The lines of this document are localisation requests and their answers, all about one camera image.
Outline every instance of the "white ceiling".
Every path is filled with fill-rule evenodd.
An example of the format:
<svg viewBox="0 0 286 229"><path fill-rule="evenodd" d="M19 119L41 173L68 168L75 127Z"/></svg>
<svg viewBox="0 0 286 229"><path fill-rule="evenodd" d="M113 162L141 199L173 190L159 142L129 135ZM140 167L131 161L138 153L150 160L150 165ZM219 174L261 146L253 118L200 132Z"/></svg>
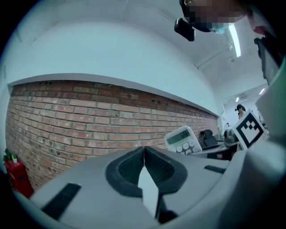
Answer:
<svg viewBox="0 0 286 229"><path fill-rule="evenodd" d="M114 19L151 30L191 58L211 83L238 77L247 71L261 71L256 37L247 18L235 24L240 41L241 57L236 58L229 30L223 35L196 31L189 42L174 32L174 21L183 17L179 0L54 0L57 21Z"/></svg>
<svg viewBox="0 0 286 229"><path fill-rule="evenodd" d="M240 102L245 102L247 100L253 100L256 101L261 95L259 94L261 92L262 89L265 89L263 91L262 94L265 93L265 91L268 88L267 84L264 85L260 85L258 87L252 88L250 90L235 94L233 96L227 97L223 99L223 104L225 107L235 107L237 104L239 104Z"/></svg>

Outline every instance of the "timer button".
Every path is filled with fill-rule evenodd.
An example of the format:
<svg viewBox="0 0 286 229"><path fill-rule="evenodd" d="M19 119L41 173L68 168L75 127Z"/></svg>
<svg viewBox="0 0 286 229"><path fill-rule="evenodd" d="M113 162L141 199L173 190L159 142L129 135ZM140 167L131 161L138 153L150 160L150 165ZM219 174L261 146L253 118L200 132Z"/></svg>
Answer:
<svg viewBox="0 0 286 229"><path fill-rule="evenodd" d="M183 150L183 148L182 148L181 146L178 146L178 147L177 147L177 152L178 152L178 153L182 152L182 150Z"/></svg>
<svg viewBox="0 0 286 229"><path fill-rule="evenodd" d="M192 150L187 149L187 150L186 150L186 155L188 155L189 153L192 153Z"/></svg>
<svg viewBox="0 0 286 229"><path fill-rule="evenodd" d="M195 153L195 152L197 152L197 151L198 151L198 146L195 145L195 146L193 147L193 152Z"/></svg>
<svg viewBox="0 0 286 229"><path fill-rule="evenodd" d="M190 145L191 147L193 147L193 146L195 145L195 141L194 141L194 140L189 141L189 145Z"/></svg>
<svg viewBox="0 0 286 229"><path fill-rule="evenodd" d="M183 148L184 148L184 149L188 149L188 148L189 148L189 144L188 144L188 143L185 143L185 144L183 145Z"/></svg>

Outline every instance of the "camera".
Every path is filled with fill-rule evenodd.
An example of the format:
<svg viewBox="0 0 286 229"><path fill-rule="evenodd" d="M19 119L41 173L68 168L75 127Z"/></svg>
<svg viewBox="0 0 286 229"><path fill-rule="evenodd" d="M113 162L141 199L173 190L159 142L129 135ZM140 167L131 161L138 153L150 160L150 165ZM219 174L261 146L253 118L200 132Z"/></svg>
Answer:
<svg viewBox="0 0 286 229"><path fill-rule="evenodd" d="M183 20L183 18L177 19L175 21L174 30L176 33L180 34L188 41L195 40L195 30L194 28L187 22Z"/></svg>

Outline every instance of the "ceiling light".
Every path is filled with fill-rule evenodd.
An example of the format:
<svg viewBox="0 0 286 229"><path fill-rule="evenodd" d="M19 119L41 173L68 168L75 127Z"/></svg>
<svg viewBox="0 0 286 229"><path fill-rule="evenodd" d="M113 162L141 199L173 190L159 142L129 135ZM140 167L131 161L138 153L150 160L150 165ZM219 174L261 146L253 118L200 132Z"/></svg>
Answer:
<svg viewBox="0 0 286 229"><path fill-rule="evenodd" d="M263 89L260 91L260 93L259 93L259 94L261 95L261 94L262 94L262 92L263 92L264 90L265 90L265 88L263 88Z"/></svg>
<svg viewBox="0 0 286 229"><path fill-rule="evenodd" d="M236 28L234 26L234 24L231 24L229 26L229 30L231 32L231 36L232 36L232 40L233 40L233 44L234 47L236 49L236 56L240 57L241 56L241 51L240 51L240 42L238 40L238 36L237 36L237 32L236 32Z"/></svg>

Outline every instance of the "person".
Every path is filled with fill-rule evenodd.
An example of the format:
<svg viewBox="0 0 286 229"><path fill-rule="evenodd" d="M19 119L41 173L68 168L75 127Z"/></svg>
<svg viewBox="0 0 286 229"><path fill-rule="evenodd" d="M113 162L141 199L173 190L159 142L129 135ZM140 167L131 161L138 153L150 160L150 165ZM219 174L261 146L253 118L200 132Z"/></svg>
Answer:
<svg viewBox="0 0 286 229"><path fill-rule="evenodd" d="M238 111L238 119L240 120L246 113L245 107L239 104L236 106L236 110Z"/></svg>

